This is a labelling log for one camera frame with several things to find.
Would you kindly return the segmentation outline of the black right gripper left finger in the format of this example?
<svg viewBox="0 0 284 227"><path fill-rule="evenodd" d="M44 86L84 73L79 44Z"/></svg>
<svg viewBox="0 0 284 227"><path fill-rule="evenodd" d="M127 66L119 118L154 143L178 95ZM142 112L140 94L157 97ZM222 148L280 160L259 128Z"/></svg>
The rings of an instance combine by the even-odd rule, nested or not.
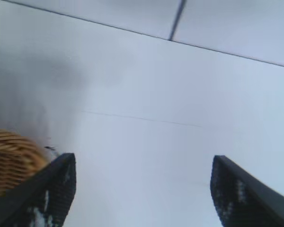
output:
<svg viewBox="0 0 284 227"><path fill-rule="evenodd" d="M0 227L62 227L75 193L75 155L64 153L0 196Z"/></svg>

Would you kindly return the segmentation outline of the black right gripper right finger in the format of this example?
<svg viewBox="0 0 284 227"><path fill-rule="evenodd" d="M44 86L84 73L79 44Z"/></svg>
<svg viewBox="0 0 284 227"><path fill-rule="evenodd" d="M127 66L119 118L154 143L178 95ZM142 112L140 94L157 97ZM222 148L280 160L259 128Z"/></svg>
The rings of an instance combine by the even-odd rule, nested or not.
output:
<svg viewBox="0 0 284 227"><path fill-rule="evenodd" d="M213 158L211 197L224 227L284 227L284 196L226 156Z"/></svg>

